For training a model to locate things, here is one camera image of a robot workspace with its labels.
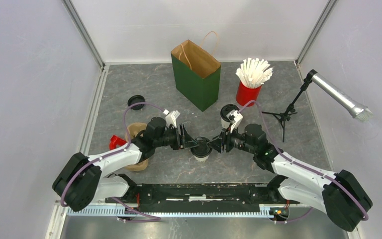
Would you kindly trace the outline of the brown cardboard cup carrier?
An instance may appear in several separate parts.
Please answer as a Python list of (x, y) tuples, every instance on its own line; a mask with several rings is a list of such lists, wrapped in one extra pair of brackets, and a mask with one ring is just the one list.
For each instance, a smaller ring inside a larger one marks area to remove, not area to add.
[[(139, 134), (139, 132), (146, 129), (146, 126), (147, 124), (142, 122), (132, 123), (127, 127), (127, 133), (130, 134), (131, 139), (134, 139)], [(149, 160), (146, 159), (138, 164), (126, 166), (125, 168), (128, 171), (132, 171), (132, 172), (143, 171), (148, 167), (148, 164), (149, 164)]]

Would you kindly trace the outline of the green paper bag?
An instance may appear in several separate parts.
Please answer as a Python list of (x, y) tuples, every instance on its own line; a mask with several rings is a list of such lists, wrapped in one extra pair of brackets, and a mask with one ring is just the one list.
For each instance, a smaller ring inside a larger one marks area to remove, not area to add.
[(172, 67), (177, 90), (182, 93), (201, 112), (207, 110), (218, 100), (221, 63), (214, 58), (219, 44), (215, 31), (216, 42), (209, 53), (203, 49), (203, 44), (196, 44), (187, 39), (171, 51)]

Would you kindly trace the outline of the white paper coffee cup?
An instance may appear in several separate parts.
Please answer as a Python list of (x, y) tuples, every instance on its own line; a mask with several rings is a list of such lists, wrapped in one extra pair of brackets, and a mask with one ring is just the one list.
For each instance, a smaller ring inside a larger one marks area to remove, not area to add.
[(222, 128), (227, 129), (227, 128), (230, 127), (230, 124), (231, 124), (231, 122), (229, 120), (224, 120), (223, 118), (221, 118), (221, 126), (222, 126)]

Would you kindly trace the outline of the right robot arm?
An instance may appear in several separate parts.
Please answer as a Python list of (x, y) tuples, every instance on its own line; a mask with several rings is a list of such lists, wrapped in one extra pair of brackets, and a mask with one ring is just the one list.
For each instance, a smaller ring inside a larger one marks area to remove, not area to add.
[(284, 199), (303, 203), (322, 211), (348, 232), (368, 220), (373, 202), (351, 172), (320, 169), (292, 157), (269, 142), (259, 124), (247, 125), (242, 134), (236, 129), (223, 129), (208, 146), (219, 153), (235, 148), (250, 153), (258, 167), (275, 173), (267, 190), (273, 203)]

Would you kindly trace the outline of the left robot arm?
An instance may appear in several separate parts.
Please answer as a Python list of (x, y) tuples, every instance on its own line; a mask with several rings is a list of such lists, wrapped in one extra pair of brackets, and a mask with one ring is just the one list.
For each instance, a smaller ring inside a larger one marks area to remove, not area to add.
[(165, 119), (154, 117), (144, 130), (119, 148), (89, 156), (81, 152), (73, 154), (52, 189), (60, 196), (61, 205), (75, 212), (93, 201), (110, 197), (130, 203), (136, 198), (136, 189), (125, 177), (112, 176), (113, 172), (149, 159), (158, 147), (181, 150), (197, 145), (183, 124), (167, 126)]

